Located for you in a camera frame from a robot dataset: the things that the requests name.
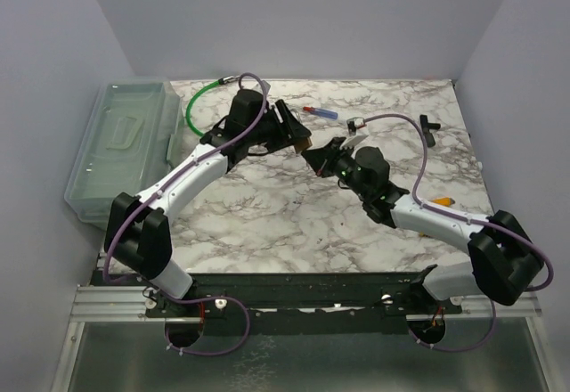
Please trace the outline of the brass padlock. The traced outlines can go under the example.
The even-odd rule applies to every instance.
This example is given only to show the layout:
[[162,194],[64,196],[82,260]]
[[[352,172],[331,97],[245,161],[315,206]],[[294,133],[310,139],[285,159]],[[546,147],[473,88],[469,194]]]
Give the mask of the brass padlock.
[[310,138],[299,139],[293,144],[295,153],[301,153],[302,151],[309,149],[311,146],[312,141]]

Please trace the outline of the green cable lock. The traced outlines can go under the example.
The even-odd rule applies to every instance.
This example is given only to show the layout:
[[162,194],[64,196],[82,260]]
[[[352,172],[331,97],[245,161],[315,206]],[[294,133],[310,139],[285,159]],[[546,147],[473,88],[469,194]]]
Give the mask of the green cable lock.
[[204,133],[200,131],[192,120],[192,109],[197,102],[197,100],[205,93],[209,92],[210,90],[216,89],[219,86],[227,86],[231,83],[234,83],[238,80],[236,76],[228,76],[224,78],[219,78],[218,80],[211,82],[205,86],[203,86],[197,93],[195,93],[192,98],[189,100],[188,104],[186,105],[184,111],[184,118],[186,125],[188,128],[198,137],[202,137]]

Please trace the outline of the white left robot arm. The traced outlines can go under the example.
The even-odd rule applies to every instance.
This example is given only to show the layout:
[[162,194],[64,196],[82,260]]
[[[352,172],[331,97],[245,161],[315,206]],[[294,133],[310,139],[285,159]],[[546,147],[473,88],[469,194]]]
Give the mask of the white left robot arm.
[[206,132],[193,152],[164,178],[135,196],[120,193],[111,203],[104,250],[167,294],[179,316],[198,303],[193,279],[173,259],[171,223],[204,189],[225,176],[261,146],[271,154],[289,147],[302,151],[311,131],[283,100],[270,105],[265,93],[241,89],[229,113]]

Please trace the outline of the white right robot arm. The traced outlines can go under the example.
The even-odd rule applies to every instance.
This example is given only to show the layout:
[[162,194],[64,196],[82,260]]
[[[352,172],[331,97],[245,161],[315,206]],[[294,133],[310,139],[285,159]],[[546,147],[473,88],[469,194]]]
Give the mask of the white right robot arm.
[[427,314],[448,298],[472,295],[511,306],[530,289],[544,261],[514,216],[505,211],[471,215],[418,202],[390,181],[390,166],[380,149],[354,150],[344,141],[335,137],[302,156],[317,176],[335,177],[354,192],[373,222],[423,233],[469,257],[455,265],[431,265],[411,282],[410,302],[416,311]]

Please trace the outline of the blue red small screwdriver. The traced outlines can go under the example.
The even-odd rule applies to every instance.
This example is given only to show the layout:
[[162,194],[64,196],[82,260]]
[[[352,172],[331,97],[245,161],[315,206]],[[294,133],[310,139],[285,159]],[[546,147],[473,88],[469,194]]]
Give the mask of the blue red small screwdriver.
[[306,113],[312,114],[314,116],[320,117],[320,118],[327,118],[327,119],[331,119],[331,120],[337,120],[338,119],[338,114],[332,110],[326,110],[326,109],[322,109],[322,108],[305,106],[303,108],[303,111]]

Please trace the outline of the black T-shaped tool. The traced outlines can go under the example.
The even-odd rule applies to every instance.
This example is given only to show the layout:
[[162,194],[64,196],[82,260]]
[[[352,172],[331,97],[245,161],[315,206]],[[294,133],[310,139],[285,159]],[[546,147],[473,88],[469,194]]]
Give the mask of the black T-shaped tool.
[[441,129],[441,124],[436,122],[431,122],[428,119],[428,116],[425,114],[421,114],[419,116],[419,124],[422,131],[422,134],[426,140],[426,144],[428,148],[433,148],[436,146],[436,139],[433,135],[434,132],[437,132]]

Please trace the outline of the yellow utility knife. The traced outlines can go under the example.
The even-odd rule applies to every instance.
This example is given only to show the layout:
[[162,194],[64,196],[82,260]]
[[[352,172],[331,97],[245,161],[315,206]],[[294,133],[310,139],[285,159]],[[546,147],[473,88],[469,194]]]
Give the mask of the yellow utility knife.
[[432,202],[444,207],[451,207],[455,204],[455,200],[451,197],[436,198],[433,199]]

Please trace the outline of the clear plastic storage box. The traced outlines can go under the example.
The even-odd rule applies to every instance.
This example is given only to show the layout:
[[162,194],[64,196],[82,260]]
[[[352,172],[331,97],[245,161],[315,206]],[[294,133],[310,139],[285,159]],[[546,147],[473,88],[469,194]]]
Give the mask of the clear plastic storage box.
[[135,195],[176,168],[183,131],[181,98],[165,79],[103,86],[64,193],[79,221],[104,230],[116,196]]

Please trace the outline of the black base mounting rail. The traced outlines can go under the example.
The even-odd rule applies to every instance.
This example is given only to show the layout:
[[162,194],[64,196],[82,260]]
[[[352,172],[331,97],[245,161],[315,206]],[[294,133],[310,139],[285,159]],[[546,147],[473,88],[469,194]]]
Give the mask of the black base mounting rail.
[[450,301],[421,295],[416,273],[195,274],[179,304],[154,294],[151,319],[175,331],[203,325],[206,333],[316,335],[380,332],[405,334],[408,316],[460,314]]

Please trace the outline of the aluminium extrusion rail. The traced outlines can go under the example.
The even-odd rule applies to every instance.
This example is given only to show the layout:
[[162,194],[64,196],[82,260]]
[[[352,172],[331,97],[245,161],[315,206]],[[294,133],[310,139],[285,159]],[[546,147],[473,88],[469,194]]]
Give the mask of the aluminium extrusion rail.
[[76,323],[134,323],[146,320],[142,286],[79,287],[70,320]]

